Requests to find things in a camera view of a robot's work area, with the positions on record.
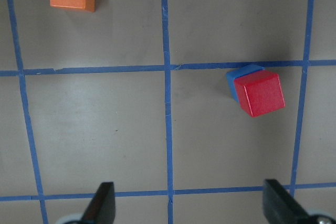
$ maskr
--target grid square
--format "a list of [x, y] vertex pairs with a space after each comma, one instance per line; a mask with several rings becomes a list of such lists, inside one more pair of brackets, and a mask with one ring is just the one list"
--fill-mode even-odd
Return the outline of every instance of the grid square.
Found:
[[166, 190], [164, 73], [27, 77], [45, 194]]
[[172, 72], [175, 189], [290, 182], [301, 68], [270, 69], [287, 106], [258, 118], [231, 98], [227, 71]]
[[295, 198], [307, 211], [324, 212], [336, 216], [336, 188], [301, 189], [295, 191]]
[[[49, 223], [76, 213], [83, 213], [90, 199], [63, 199], [46, 201]], [[158, 224], [167, 222], [167, 197], [117, 197], [114, 224]]]
[[42, 224], [39, 205], [37, 200], [0, 202], [0, 223]]
[[0, 78], [0, 104], [0, 196], [35, 195], [34, 170], [17, 77]]
[[0, 70], [16, 70], [7, 0], [0, 0]]
[[335, 0], [314, 0], [310, 59], [336, 59]]
[[308, 70], [297, 183], [336, 181], [336, 67]]
[[169, 0], [171, 61], [301, 60], [307, 0]]
[[262, 192], [176, 195], [174, 223], [267, 224], [261, 199]]
[[14, 3], [25, 68], [163, 63], [160, 0], [96, 0], [94, 13]]

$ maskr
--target red cube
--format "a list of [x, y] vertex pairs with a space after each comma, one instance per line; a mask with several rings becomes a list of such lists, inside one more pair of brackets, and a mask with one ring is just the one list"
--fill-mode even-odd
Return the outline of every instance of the red cube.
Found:
[[260, 116], [285, 107], [279, 75], [267, 70], [235, 79], [240, 106], [250, 116]]

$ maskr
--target blue cube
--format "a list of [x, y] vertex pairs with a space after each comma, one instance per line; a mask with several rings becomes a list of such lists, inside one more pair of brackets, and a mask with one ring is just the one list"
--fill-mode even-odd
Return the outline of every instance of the blue cube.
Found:
[[244, 66], [242, 68], [239, 68], [237, 70], [233, 70], [231, 72], [226, 73], [226, 79], [227, 82], [229, 83], [229, 87], [230, 87], [230, 91], [231, 91], [231, 95], [233, 97], [233, 99], [236, 100], [236, 102], [239, 103], [239, 99], [238, 99], [238, 95], [236, 92], [236, 88], [235, 88], [235, 79], [242, 77], [242, 76], [246, 76], [250, 73], [254, 73], [257, 71], [261, 71], [264, 70], [264, 67], [258, 66], [258, 65], [254, 65], [254, 64], [250, 64], [247, 66]]

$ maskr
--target metal screw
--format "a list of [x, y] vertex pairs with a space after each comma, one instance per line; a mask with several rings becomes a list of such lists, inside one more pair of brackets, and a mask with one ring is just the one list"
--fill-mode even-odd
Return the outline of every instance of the metal screw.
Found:
[[326, 217], [319, 217], [317, 219], [318, 224], [331, 224], [331, 220]]

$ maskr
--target blue grid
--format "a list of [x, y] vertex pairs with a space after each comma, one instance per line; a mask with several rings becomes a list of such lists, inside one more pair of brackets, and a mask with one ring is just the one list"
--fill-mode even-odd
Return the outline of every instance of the blue grid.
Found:
[[297, 66], [302, 68], [299, 107], [297, 115], [297, 126], [295, 136], [295, 146], [293, 150], [292, 172], [290, 185], [284, 187], [290, 190], [294, 195], [296, 189], [308, 188], [326, 188], [336, 187], [336, 183], [316, 183], [316, 184], [296, 184], [296, 175], [298, 168], [298, 157], [300, 151], [300, 138], [302, 129], [303, 111], [305, 105], [306, 84], [309, 67], [314, 66], [336, 66], [336, 60], [309, 60], [310, 39], [313, 18], [313, 2], [308, 0], [306, 34], [305, 34], [305, 48], [303, 53], [303, 60], [290, 61], [253, 61], [253, 62], [221, 62], [221, 63], [188, 63], [183, 65], [172, 65], [170, 63], [170, 48], [169, 48], [169, 32], [168, 32], [168, 0], [161, 0], [162, 3], [162, 37], [163, 37], [163, 54], [164, 65], [149, 65], [149, 66], [118, 66], [118, 67], [86, 67], [86, 68], [63, 68], [63, 69], [24, 69], [21, 58], [19, 36], [17, 32], [16, 16], [14, 10], [14, 0], [7, 0], [10, 24], [12, 28], [13, 42], [15, 48], [15, 56], [17, 63], [17, 70], [0, 71], [0, 77], [17, 76], [20, 84], [20, 94], [23, 104], [23, 112], [25, 117], [29, 148], [33, 162], [35, 182], [38, 195], [23, 195], [23, 196], [6, 196], [0, 197], [0, 201], [20, 201], [20, 200], [39, 200], [41, 215], [43, 223], [48, 224], [47, 211], [45, 207], [45, 200], [54, 199], [80, 199], [92, 198], [93, 194], [66, 194], [66, 195], [44, 195], [41, 183], [41, 176], [39, 172], [38, 159], [35, 148], [34, 133], [32, 123], [29, 115], [29, 103], [26, 92], [25, 76], [30, 75], [44, 75], [44, 74], [80, 74], [80, 73], [111, 73], [111, 72], [149, 72], [149, 71], [164, 71], [165, 76], [165, 119], [166, 119], [166, 147], [167, 147], [167, 190], [158, 191], [127, 191], [118, 192], [116, 197], [130, 197], [130, 196], [168, 196], [168, 224], [173, 223], [173, 203], [174, 195], [186, 194], [213, 194], [213, 193], [235, 193], [235, 192], [249, 192], [262, 191], [261, 186], [253, 187], [230, 187], [230, 188], [205, 188], [205, 189], [182, 189], [174, 190], [173, 185], [173, 139], [172, 139], [172, 115], [171, 115], [171, 71], [178, 71], [184, 69], [227, 69], [239, 68], [249, 63], [260, 65], [263, 67], [289, 67]]

